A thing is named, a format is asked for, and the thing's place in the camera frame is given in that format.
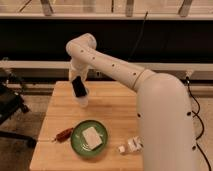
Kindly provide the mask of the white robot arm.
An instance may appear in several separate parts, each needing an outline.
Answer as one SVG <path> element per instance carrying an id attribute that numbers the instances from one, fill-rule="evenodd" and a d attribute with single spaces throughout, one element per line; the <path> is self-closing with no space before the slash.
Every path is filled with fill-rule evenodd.
<path id="1" fill-rule="evenodd" d="M 198 171 L 191 102 L 175 76 L 156 73 L 96 50 L 93 35 L 83 34 L 66 44 L 71 68 L 101 71 L 136 93 L 139 137 L 144 171 Z"/>

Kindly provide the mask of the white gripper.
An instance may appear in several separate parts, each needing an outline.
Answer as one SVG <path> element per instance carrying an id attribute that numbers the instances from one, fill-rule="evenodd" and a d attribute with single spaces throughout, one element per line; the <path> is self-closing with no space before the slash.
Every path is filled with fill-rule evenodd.
<path id="1" fill-rule="evenodd" d="M 88 65 L 81 63 L 76 60 L 70 61 L 69 67 L 69 81 L 74 81 L 78 76 L 81 77 L 82 81 L 85 81 L 88 74 Z"/>

